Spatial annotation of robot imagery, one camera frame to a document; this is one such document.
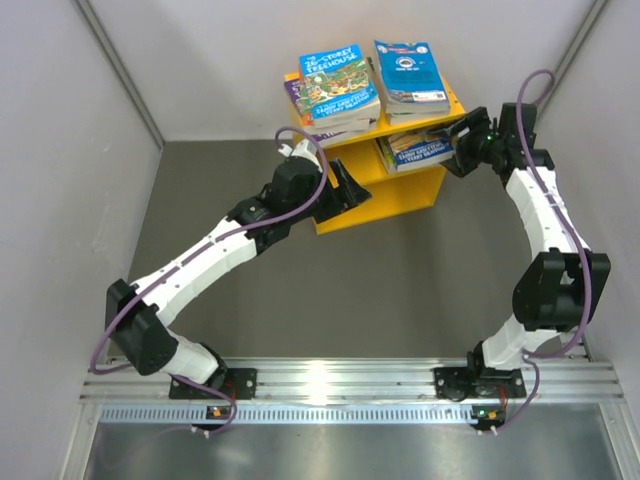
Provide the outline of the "blue 91-Storey Treehouse book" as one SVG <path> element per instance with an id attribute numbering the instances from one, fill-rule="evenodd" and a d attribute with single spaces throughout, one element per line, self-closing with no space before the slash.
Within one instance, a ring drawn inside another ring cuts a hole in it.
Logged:
<path id="1" fill-rule="evenodd" d="M 398 173 L 432 167 L 454 155 L 451 142 L 429 137 L 423 130 L 401 132 L 387 138 L 397 152 Z"/>

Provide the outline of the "lime 65-Storey Treehouse book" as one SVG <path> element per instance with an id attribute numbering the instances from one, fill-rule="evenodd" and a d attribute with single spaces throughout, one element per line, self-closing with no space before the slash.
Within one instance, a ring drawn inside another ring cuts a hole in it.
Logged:
<path id="1" fill-rule="evenodd" d="M 376 139 L 376 144 L 379 149 L 381 161 L 389 174 L 397 174 L 398 161 L 397 152 L 393 148 L 390 140 L 387 137 L 379 137 Z"/>

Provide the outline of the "blue back-cover book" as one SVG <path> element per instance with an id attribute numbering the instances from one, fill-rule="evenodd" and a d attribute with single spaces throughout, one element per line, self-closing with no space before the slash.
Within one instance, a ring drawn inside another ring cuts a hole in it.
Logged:
<path id="1" fill-rule="evenodd" d="M 441 114 L 450 99 L 428 42 L 374 41 L 385 110 L 392 115 Z"/>

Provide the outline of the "light blue 26-Storey Treehouse book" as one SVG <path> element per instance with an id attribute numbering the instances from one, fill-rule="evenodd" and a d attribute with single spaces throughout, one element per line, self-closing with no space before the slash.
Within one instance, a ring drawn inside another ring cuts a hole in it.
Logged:
<path id="1" fill-rule="evenodd" d="M 379 94 L 358 44 L 302 55 L 298 66 L 310 117 L 316 127 L 337 127 L 379 118 Z"/>

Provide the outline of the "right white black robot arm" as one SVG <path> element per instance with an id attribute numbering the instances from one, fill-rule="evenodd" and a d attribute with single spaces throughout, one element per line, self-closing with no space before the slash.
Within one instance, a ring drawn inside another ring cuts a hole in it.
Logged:
<path id="1" fill-rule="evenodd" d="M 535 145 L 537 107 L 509 102 L 497 118 L 478 107 L 433 131 L 450 140 L 445 168 L 463 178 L 487 164 L 500 177 L 520 215 L 532 261 L 512 294 L 513 313 L 491 337 L 468 353 L 465 368 L 437 370 L 440 387 L 465 386 L 490 396 L 520 381 L 525 358 L 567 332 L 571 350 L 593 318 L 611 271 L 605 253 L 593 252 L 577 233 L 557 187 L 550 153 Z"/>

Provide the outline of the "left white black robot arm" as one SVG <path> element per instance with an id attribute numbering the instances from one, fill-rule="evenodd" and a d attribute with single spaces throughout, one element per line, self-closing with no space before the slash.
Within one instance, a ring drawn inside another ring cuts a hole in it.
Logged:
<path id="1" fill-rule="evenodd" d="M 205 397 L 225 388 L 227 366 L 210 347 L 175 334 L 178 314 L 234 268 L 288 237 L 293 225 L 333 219 L 371 198 L 338 159 L 329 167 L 292 155 L 278 165 L 262 190 L 240 201 L 202 240 L 156 272 L 106 291 L 105 329 L 138 374 L 179 377 Z"/>

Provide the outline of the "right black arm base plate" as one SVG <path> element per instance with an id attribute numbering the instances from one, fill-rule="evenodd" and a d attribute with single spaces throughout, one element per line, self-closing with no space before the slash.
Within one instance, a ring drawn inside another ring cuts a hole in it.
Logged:
<path id="1" fill-rule="evenodd" d="M 471 367 L 439 367 L 434 370 L 436 397 L 462 402 L 467 399 L 508 399 L 527 396 L 522 373 L 516 370 L 480 369 Z"/>

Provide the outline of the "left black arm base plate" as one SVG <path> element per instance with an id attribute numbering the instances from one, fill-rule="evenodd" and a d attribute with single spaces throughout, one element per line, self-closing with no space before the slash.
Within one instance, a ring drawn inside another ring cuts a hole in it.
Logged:
<path id="1" fill-rule="evenodd" d="M 197 383 L 188 377 L 175 376 L 171 380 L 168 396 L 171 400 L 204 400 L 218 398 L 215 390 L 233 400 L 251 400 L 255 397 L 258 370 L 255 368 L 227 367 L 212 380 Z"/>

